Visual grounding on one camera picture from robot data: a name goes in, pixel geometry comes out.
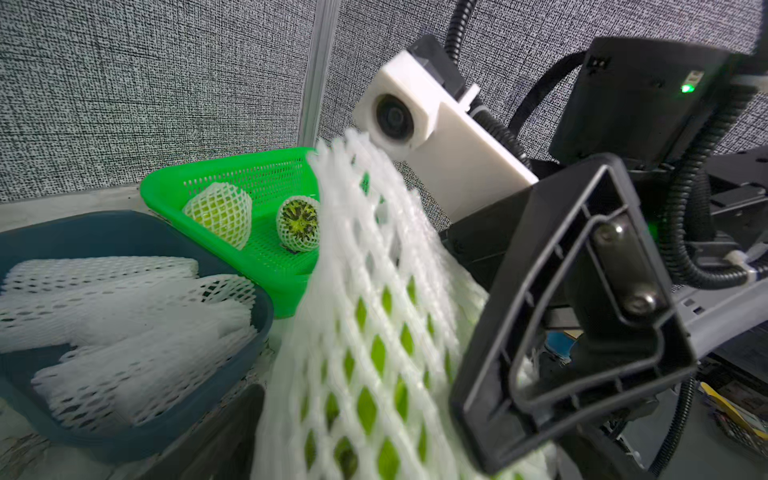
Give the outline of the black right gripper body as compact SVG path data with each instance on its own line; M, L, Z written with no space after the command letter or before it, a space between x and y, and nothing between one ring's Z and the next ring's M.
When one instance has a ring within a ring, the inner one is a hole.
M623 312L660 312L666 300L659 274L629 212L634 187L615 179L545 179L499 200L442 232L447 248L484 288L491 289L508 255L526 264L546 247L567 255L583 230L608 288Z

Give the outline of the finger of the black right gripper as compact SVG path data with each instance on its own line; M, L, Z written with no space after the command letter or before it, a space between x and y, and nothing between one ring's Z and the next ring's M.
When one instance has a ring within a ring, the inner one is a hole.
M545 179L615 179L633 186L622 160L593 155ZM534 262L505 257L453 382L449 406L464 448L495 475L547 442L584 476L639 476L641 467L603 431L610 415L684 380L696 357L671 281L642 215L629 212L666 300L660 312L623 312L583 230L563 258L550 247ZM565 310L581 329L566 367L528 385L517 376L544 323Z

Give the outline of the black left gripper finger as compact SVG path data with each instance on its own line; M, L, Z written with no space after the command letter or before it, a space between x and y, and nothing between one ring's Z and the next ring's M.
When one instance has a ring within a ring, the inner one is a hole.
M248 479L265 390L248 387L222 413L142 474L143 479Z

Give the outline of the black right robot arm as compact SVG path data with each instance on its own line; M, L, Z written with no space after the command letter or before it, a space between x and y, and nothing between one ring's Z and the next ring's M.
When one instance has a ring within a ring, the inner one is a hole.
M680 42L596 38L549 151L559 171L455 222L459 263L490 289L449 397L473 464L494 475L545 442L686 380L671 295L762 279L767 261L700 268L685 215L704 163L755 94L761 63Z

